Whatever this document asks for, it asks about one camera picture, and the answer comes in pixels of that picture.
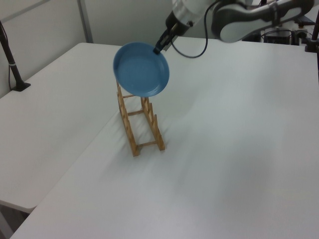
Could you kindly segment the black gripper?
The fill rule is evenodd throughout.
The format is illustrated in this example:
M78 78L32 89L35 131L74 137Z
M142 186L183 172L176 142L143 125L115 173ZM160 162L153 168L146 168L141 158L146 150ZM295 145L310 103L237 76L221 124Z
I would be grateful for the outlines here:
M160 54L161 51L166 52L170 48L171 44L175 41L175 35L179 35L179 21L175 17L173 11L171 11L166 18L165 25L166 30L160 36L153 49L154 54Z

